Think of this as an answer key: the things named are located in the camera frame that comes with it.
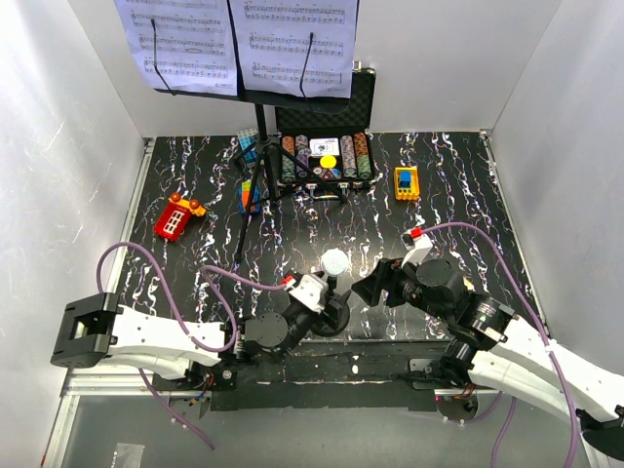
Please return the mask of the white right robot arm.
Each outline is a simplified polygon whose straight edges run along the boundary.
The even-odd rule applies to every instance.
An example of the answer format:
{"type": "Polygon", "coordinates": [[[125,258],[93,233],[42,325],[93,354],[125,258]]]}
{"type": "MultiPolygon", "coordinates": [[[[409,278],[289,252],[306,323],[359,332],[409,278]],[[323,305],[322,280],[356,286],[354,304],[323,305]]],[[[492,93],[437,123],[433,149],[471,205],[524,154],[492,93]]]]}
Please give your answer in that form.
{"type": "Polygon", "coordinates": [[[510,307],[469,290],[441,259],[382,259],[352,287],[367,305],[408,304],[442,321],[452,337],[439,369],[452,387],[502,391],[572,424],[604,455],[623,457],[623,377],[565,349],[510,307]]]}

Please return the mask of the black music stand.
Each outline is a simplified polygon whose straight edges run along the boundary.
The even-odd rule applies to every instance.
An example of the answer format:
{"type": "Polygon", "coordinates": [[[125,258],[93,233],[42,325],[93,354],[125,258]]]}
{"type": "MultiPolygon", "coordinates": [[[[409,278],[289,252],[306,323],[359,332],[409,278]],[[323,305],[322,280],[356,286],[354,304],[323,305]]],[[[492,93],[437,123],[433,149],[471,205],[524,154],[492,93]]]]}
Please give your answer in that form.
{"type": "MultiPolygon", "coordinates": [[[[291,107],[297,108],[301,107],[303,109],[312,109],[316,108],[323,113],[327,113],[330,110],[336,110],[341,104],[347,103],[348,98],[331,98],[331,97],[312,97],[312,98],[303,98],[303,97],[294,97],[290,95],[282,95],[276,93],[268,93],[268,92],[259,92],[259,91],[249,91],[243,85],[242,80],[242,72],[239,63],[239,55],[237,49],[237,39],[234,32],[234,25],[231,10],[229,7],[230,1],[226,1],[228,3],[229,16],[231,21],[231,28],[233,33],[234,40],[234,51],[235,58],[237,64],[238,71],[238,91],[237,95],[234,97],[221,96],[215,94],[189,94],[189,93],[177,93],[177,94],[169,94],[164,93],[160,90],[155,90],[159,93],[164,93],[171,96],[190,96],[190,97],[206,97],[206,98],[221,98],[221,99],[229,99],[236,100],[240,102],[249,102],[253,104],[256,114],[256,127],[258,129],[258,136],[256,138],[255,143],[255,151],[257,153],[257,157],[253,165],[249,165],[245,163],[244,160],[244,152],[239,151],[232,159],[231,164],[234,165],[240,172],[251,171],[250,180],[252,181],[251,191],[258,188],[258,182],[263,179],[265,181],[265,185],[268,189],[267,201],[276,202],[281,198],[282,190],[280,190],[277,186],[276,181],[276,173],[279,169],[280,163],[284,157],[289,158],[294,161],[296,164],[299,162],[296,158],[289,154],[281,145],[278,138],[276,136],[271,136],[266,131],[266,122],[264,115],[264,105],[270,104],[275,106],[282,107],[291,107]]],[[[332,194],[334,194],[338,200],[344,201],[346,196],[340,190],[336,189],[336,187],[332,185],[328,185],[323,182],[321,179],[318,179],[317,182],[323,187],[328,189],[332,194]]],[[[294,192],[299,186],[302,184],[298,183],[292,187],[286,188],[286,193],[294,192]]]]}

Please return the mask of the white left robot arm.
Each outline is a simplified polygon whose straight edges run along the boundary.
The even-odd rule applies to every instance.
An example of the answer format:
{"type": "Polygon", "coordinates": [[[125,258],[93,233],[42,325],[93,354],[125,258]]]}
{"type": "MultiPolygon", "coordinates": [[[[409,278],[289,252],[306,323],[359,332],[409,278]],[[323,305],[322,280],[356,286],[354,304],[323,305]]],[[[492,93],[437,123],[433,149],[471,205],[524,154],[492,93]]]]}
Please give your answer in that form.
{"type": "Polygon", "coordinates": [[[350,295],[326,293],[320,312],[291,295],[284,312],[248,319],[236,333],[222,323],[189,323],[210,348],[206,351],[191,341],[176,320],[137,312],[120,304],[115,293],[98,293],[65,306],[50,362],[67,369],[130,366],[195,390],[206,382],[208,368],[231,359],[223,348],[230,337],[235,338],[232,352],[240,360],[254,355],[279,360],[310,332],[322,337],[340,334],[349,323],[350,295]]]}

